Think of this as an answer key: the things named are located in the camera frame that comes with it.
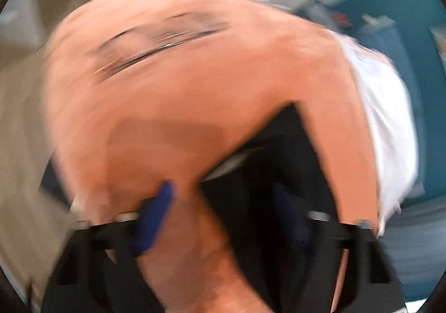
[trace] white fabric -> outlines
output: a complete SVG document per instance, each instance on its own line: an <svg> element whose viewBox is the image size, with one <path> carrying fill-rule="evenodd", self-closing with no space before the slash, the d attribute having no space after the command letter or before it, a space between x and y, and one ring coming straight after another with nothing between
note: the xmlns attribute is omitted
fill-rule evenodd
<svg viewBox="0 0 446 313"><path fill-rule="evenodd" d="M352 38L335 35L357 77L369 122L379 178L381 235L418 175L418 142L410 96L389 59Z"/></svg>

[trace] brown floor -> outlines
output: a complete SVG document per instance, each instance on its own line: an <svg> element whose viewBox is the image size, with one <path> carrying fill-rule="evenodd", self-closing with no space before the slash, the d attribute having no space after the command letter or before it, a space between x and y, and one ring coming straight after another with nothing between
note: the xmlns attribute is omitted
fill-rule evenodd
<svg viewBox="0 0 446 313"><path fill-rule="evenodd" d="M38 0L47 34L87 1ZM37 305L73 220L39 192L51 155L42 113L43 53L0 44L0 262L19 287L33 281Z"/></svg>

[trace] peach-colored fabric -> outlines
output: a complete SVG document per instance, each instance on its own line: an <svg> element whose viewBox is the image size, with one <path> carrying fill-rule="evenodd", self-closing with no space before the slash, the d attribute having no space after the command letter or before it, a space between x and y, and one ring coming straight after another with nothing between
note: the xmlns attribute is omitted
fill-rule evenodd
<svg viewBox="0 0 446 313"><path fill-rule="evenodd" d="M228 28L106 80L94 74L93 51L112 36L195 11ZM93 0L47 45L46 100L59 171L94 223L135 209L162 179L175 183L156 246L138 260L169 312L269 312L197 179L290 101L301 102L341 221L376 225L372 141L349 62L301 18L249 0Z"/></svg>

